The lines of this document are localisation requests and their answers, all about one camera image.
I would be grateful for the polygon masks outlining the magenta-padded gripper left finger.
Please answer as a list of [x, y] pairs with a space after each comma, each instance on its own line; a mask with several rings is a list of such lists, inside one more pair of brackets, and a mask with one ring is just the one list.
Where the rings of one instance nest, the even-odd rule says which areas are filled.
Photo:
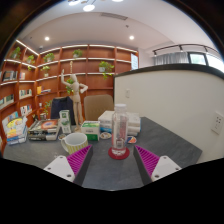
[[58, 156], [44, 170], [81, 186], [92, 155], [93, 146], [88, 145], [69, 156]]

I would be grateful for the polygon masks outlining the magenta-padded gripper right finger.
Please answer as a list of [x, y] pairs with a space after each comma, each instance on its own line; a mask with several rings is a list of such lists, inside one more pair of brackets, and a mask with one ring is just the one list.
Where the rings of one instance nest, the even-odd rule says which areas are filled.
[[167, 155], [159, 157], [138, 145], [134, 146], [133, 155], [144, 185], [181, 170]]

